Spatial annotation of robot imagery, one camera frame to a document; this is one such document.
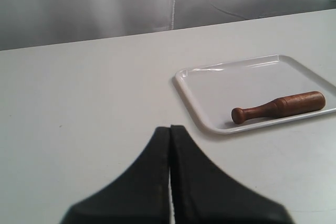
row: table surface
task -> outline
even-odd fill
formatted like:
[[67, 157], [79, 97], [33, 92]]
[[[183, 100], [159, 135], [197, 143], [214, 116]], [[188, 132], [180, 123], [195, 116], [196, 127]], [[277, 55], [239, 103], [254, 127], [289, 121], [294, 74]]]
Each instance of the table surface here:
[[296, 223], [336, 220], [336, 116], [234, 135], [199, 129], [172, 77], [186, 67], [291, 56], [336, 84], [336, 10], [0, 52], [0, 218], [58, 223], [116, 179], [155, 127], [200, 148]]

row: wooden handle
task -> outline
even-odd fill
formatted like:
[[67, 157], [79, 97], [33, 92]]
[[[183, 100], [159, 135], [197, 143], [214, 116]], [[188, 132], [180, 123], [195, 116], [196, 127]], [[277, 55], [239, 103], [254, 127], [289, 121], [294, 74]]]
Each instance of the wooden handle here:
[[235, 108], [231, 112], [232, 120], [242, 124], [253, 118], [284, 118], [316, 110], [321, 110], [326, 105], [326, 99], [318, 91], [290, 95], [277, 98], [264, 105], [241, 109]]

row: tray rim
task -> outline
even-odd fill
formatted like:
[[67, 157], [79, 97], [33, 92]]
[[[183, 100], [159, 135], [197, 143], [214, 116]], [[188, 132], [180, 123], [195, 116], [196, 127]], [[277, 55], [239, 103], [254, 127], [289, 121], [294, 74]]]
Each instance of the tray rim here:
[[203, 111], [201, 110], [201, 106], [199, 106], [197, 104], [197, 101], [193, 98], [193, 95], [191, 94], [191, 91], [190, 91], [188, 85], [184, 81], [185, 77], [183, 77], [183, 73], [184, 72], [188, 73], [188, 71], [192, 71], [194, 69], [209, 68], [209, 67], [212, 67], [212, 66], [228, 65], [228, 64], [232, 64], [232, 63], [242, 63], [242, 62], [248, 62], [248, 61], [253, 61], [253, 60], [260, 60], [260, 59], [264, 59], [264, 58], [271, 58], [271, 57], [276, 58], [276, 62], [280, 62], [281, 59], [287, 59], [287, 60], [290, 60], [290, 61], [294, 62], [295, 64], [305, 68], [305, 70], [310, 71], [316, 77], [318, 77], [320, 80], [322, 80], [325, 84], [328, 84], [329, 86], [333, 87], [336, 90], [335, 85], [333, 85], [332, 83], [330, 83], [329, 81], [327, 81], [326, 79], [321, 77], [320, 75], [316, 74], [314, 71], [310, 70], [309, 68], [307, 68], [306, 66], [304, 66], [303, 64], [301, 64], [297, 60], [293, 59], [292, 57], [282, 55], [282, 54], [274, 54], [274, 55], [267, 55], [267, 56], [261, 56], [261, 57], [255, 57], [255, 58], [247, 58], [247, 59], [238, 60], [238, 61], [220, 62], [220, 63], [217, 63], [217, 64], [202, 65], [202, 66], [198, 66], [198, 67], [194, 67], [194, 68], [184, 68], [184, 69], [181, 69], [178, 72], [176, 72], [174, 78], [175, 78], [175, 81], [177, 82], [177, 84], [179, 85], [179, 87], [181, 88], [182, 92], [186, 96], [187, 101], [190, 103], [194, 113], [196, 114], [196, 116], [198, 118], [198, 121], [207, 130], [209, 130], [213, 133], [217, 133], [217, 134], [224, 134], [224, 135], [233, 134], [233, 133], [238, 133], [238, 132], [243, 132], [243, 131], [248, 131], [248, 130], [253, 130], [253, 129], [259, 129], [259, 128], [262, 128], [262, 127], [272, 126], [272, 125], [291, 122], [291, 121], [296, 121], [296, 120], [302, 120], [302, 119], [311, 118], [311, 117], [314, 117], [314, 116], [325, 115], [325, 114], [336, 112], [336, 108], [331, 108], [331, 109], [328, 109], [328, 110], [313, 111], [313, 112], [309, 112], [309, 113], [305, 113], [305, 114], [289, 116], [289, 117], [286, 117], [286, 118], [279, 118], [279, 119], [273, 119], [273, 120], [264, 121], [264, 122], [258, 122], [258, 123], [255, 123], [255, 124], [242, 125], [242, 126], [238, 126], [238, 127], [231, 128], [231, 129], [219, 129], [219, 128], [213, 127], [212, 123], [207, 118], [207, 115], [204, 114]]

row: wooden pestle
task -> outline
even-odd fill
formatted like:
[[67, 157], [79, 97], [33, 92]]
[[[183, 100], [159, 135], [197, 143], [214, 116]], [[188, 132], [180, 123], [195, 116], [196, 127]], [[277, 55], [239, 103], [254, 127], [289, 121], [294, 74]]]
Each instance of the wooden pestle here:
[[291, 115], [303, 114], [321, 110], [326, 105], [326, 99], [318, 91], [290, 95], [277, 98], [264, 105], [241, 109], [235, 108], [231, 112], [232, 120], [242, 124], [253, 118], [284, 118]]

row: white tray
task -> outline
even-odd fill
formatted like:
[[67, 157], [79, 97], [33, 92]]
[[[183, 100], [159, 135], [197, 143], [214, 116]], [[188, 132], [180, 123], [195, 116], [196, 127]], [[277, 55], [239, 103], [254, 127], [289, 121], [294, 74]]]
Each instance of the white tray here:
[[[288, 56], [273, 55], [183, 69], [175, 75], [200, 122], [210, 131], [231, 134], [336, 111], [336, 87]], [[320, 91], [320, 111], [280, 119], [252, 119], [236, 125], [235, 107], [251, 108], [275, 98]]]

